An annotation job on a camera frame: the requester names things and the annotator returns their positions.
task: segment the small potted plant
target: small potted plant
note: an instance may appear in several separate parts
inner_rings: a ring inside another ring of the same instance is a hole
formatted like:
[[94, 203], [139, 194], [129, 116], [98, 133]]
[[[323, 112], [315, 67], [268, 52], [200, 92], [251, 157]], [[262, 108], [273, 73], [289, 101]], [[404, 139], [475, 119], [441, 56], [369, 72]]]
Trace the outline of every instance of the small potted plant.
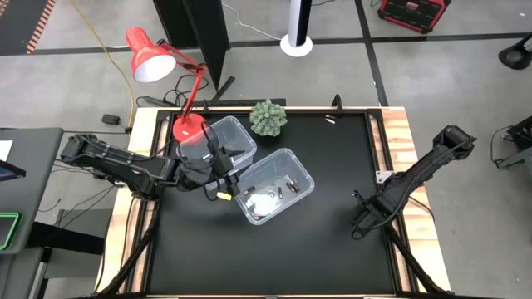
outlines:
[[281, 134], [281, 127], [288, 121], [286, 112], [279, 104], [274, 104], [269, 99], [258, 103], [249, 114], [251, 130], [259, 136], [275, 137]]

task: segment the black metal frame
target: black metal frame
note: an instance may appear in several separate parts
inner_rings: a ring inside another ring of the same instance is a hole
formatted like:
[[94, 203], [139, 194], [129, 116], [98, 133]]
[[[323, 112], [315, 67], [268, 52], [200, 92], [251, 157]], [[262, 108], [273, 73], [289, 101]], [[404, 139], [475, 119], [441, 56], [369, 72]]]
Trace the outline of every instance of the black metal frame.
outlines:
[[[381, 137], [382, 148], [383, 148], [383, 152], [384, 152], [384, 156], [385, 156], [385, 163], [386, 163], [386, 166], [387, 166], [388, 169], [392, 169], [392, 159], [391, 159], [391, 156], [390, 156], [390, 153], [389, 153], [389, 149], [388, 149], [388, 146], [387, 146], [387, 138], [386, 138], [386, 133], [384, 132], [384, 124], [382, 122], [382, 112], [381, 112], [381, 110], [380, 109], [349, 109], [349, 110], [344, 110], [343, 107], [342, 107], [342, 100], [341, 100], [339, 95], [335, 96], [332, 105], [336, 106], [337, 109], [336, 110], [330, 110], [330, 109], [301, 109], [301, 110], [286, 110], [286, 112], [287, 112], [287, 115], [323, 115], [323, 114], [329, 114], [329, 115], [333, 115], [335, 117], [342, 117], [342, 116], [345, 116], [345, 115], [364, 115], [364, 117], [366, 119], [366, 126], [367, 126], [367, 138], [368, 138], [368, 142], [370, 143], [370, 148], [371, 148], [371, 151], [372, 151], [373, 167], [377, 171], [377, 170], [384, 170], [384, 169], [379, 169], [378, 162], [377, 162], [377, 151], [376, 151], [376, 148], [375, 148], [375, 142], [374, 142], [374, 139], [372, 138], [371, 117], [375, 118], [375, 120], [377, 121], [378, 129], [379, 129], [379, 135]], [[214, 110], [214, 109], [209, 110], [208, 106], [205, 105], [203, 110], [195, 111], [195, 113], [201, 114], [203, 117], [208, 118], [209, 116], [215, 116], [215, 115], [217, 115], [217, 116], [220, 116], [220, 115], [247, 115], [249, 113], [249, 111], [248, 110], [232, 110], [230, 108], [227, 109], [227, 110]], [[159, 148], [160, 133], [161, 133], [161, 128], [162, 128], [163, 121], [166, 120], [168, 117], [170, 117], [169, 123], [171, 124], [175, 120], [175, 117], [177, 117], [178, 114], [179, 114], [178, 110], [159, 110], [158, 111], [157, 116], [156, 116], [157, 123], [155, 125], [154, 139], [153, 139], [153, 142], [152, 142], [152, 145], [151, 145], [151, 153], [152, 154], [154, 154]], [[165, 142], [168, 142], [171, 139], [171, 130], [172, 130], [172, 126], [168, 125], [167, 126], [166, 135], [165, 135], [166, 136], [165, 137], [166, 138]], [[170, 150], [171, 150], [170, 148], [166, 149], [164, 155], [168, 155]], [[400, 238], [407, 245], [408, 244], [408, 239], [407, 239], [407, 235], [406, 235], [406, 226], [405, 226], [402, 214], [397, 219], [398, 219], [398, 221], [397, 221], [398, 222], [398, 226], [400, 228]], [[137, 224], [137, 226], [135, 228], [135, 240], [139, 239], [140, 236], [142, 235], [142, 233], [143, 233], [142, 232], [142, 227], [143, 227], [143, 225], [139, 226]], [[397, 256], [395, 255], [395, 249], [393, 247], [392, 240], [389, 237], [384, 237], [384, 238], [386, 239], [385, 240], [385, 244], [387, 246], [388, 263], [390, 265], [390, 271], [392, 273], [392, 284], [393, 284], [394, 292], [401, 292], [402, 291], [402, 289], [401, 289], [401, 278], [400, 278], [400, 275], [399, 275], [399, 268], [398, 268], [398, 264], [397, 264]], [[150, 242], [150, 244], [148, 244], [148, 246], [146, 248], [147, 255], [146, 255], [146, 260], [145, 260], [145, 263], [144, 263], [142, 281], [141, 281], [141, 285], [140, 285], [140, 291], [141, 292], [146, 292], [146, 289], [147, 289], [148, 284], [149, 284], [150, 275], [151, 275], [151, 269], [153, 267], [152, 253], [153, 253], [153, 247], [155, 246], [156, 242], [157, 242], [157, 238], [153, 238], [152, 242]], [[414, 277], [413, 272], [411, 271], [411, 269], [410, 268], [408, 268], [408, 269], [409, 269], [408, 277], [409, 277], [409, 283], [411, 285], [411, 291], [418, 292], [416, 278]], [[130, 275], [130, 277], [128, 278], [128, 281], [132, 281], [132, 275]], [[131, 284], [126, 285], [126, 286], [129, 286], [128, 288], [126, 288], [126, 291], [130, 292], [131, 291]]]

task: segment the black table surface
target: black table surface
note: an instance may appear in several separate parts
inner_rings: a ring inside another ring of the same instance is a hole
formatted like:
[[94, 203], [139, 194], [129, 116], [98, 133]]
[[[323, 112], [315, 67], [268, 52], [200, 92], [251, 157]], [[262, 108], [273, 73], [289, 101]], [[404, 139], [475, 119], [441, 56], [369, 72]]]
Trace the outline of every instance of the black table surface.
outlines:
[[62, 133], [59, 128], [0, 130], [0, 140], [13, 140], [7, 161], [26, 170], [25, 178], [0, 182], [0, 212], [22, 216], [11, 246], [0, 255], [19, 253], [26, 246]]
[[[248, 118], [238, 118], [249, 130]], [[360, 241], [350, 237], [352, 191], [366, 195], [375, 190], [370, 137], [364, 115], [338, 118], [335, 125], [323, 115], [291, 115], [276, 141], [255, 138], [254, 162], [289, 148], [316, 184], [309, 196], [261, 226], [249, 223], [234, 200], [210, 202], [201, 190], [167, 189], [146, 290], [179, 295], [393, 293], [384, 233], [375, 231]]]

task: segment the table frame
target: table frame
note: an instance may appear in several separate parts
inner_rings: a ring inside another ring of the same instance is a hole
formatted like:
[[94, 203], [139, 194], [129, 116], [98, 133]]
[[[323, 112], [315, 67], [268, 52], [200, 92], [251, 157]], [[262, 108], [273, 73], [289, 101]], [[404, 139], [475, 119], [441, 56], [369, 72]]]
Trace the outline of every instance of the table frame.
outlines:
[[[157, 116], [159, 110], [169, 108], [142, 108], [137, 111], [133, 133], [128, 150], [137, 154], [150, 155], [155, 148], [160, 148], [165, 143], [167, 121], [162, 122], [159, 135], [155, 136]], [[250, 107], [216, 107], [209, 108], [209, 112], [225, 113], [228, 111], [246, 111]], [[373, 149], [375, 150], [376, 169], [404, 171], [417, 162], [416, 151], [411, 137], [408, 120], [404, 108], [376, 108], [376, 107], [286, 107], [286, 110], [323, 111], [330, 114], [342, 112], [342, 110], [369, 112]], [[419, 188], [412, 196], [428, 206], [428, 198], [424, 188]], [[130, 222], [126, 223], [127, 214], [130, 210]], [[147, 229], [151, 219], [153, 203], [141, 202], [133, 199], [131, 192], [122, 189], [116, 196], [115, 208], [111, 224], [107, 234], [106, 265], [100, 290], [118, 273], [121, 264], [129, 257], [132, 244], [138, 243], [140, 236]], [[423, 266], [426, 272], [440, 287], [449, 289], [443, 257], [439, 247], [436, 229], [431, 216], [422, 208], [409, 203], [403, 211], [404, 219], [399, 218], [395, 223], [396, 229], [403, 237], [407, 237], [412, 254]], [[145, 248], [140, 255], [135, 270], [128, 277], [121, 288], [121, 292], [141, 292], [145, 285], [145, 266], [149, 264], [150, 247]], [[415, 291], [417, 283], [411, 271], [407, 268], [401, 254], [395, 248], [397, 260], [398, 289], [403, 291]]]

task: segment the lamp base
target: lamp base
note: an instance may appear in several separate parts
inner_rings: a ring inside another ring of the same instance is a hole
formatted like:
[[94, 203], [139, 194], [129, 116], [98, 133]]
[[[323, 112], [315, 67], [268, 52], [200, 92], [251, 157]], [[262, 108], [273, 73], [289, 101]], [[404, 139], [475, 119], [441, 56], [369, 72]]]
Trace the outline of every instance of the lamp base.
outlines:
[[288, 34], [281, 39], [281, 50], [283, 50], [284, 54], [292, 57], [303, 57], [310, 53], [312, 49], [313, 41], [310, 37], [307, 37], [305, 43], [299, 47], [292, 47], [292, 45], [290, 45], [290, 42], [288, 42]]
[[186, 141], [188, 138], [202, 131], [201, 124], [205, 118], [199, 114], [190, 113], [185, 118], [178, 118], [172, 127], [172, 134], [179, 142]]

